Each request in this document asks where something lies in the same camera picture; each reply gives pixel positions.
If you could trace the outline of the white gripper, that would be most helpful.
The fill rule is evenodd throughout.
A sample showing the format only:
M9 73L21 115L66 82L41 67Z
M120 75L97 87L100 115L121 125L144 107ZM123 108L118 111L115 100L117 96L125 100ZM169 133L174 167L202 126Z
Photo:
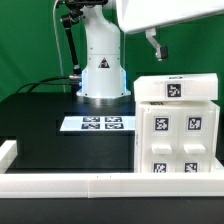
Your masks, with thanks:
M224 0L116 0L116 9L121 30L128 34L146 30L162 61L168 58L168 48L155 39L155 28L224 13Z

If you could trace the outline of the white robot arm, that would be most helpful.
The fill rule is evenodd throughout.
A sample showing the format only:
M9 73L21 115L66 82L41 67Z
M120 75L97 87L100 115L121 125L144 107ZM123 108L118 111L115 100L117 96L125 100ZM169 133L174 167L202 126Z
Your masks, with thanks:
M77 96L84 102L111 104L126 100L126 72L120 64L120 34L144 32L159 61L168 49L156 30L173 24L224 13L224 0L82 0L87 38L87 65Z

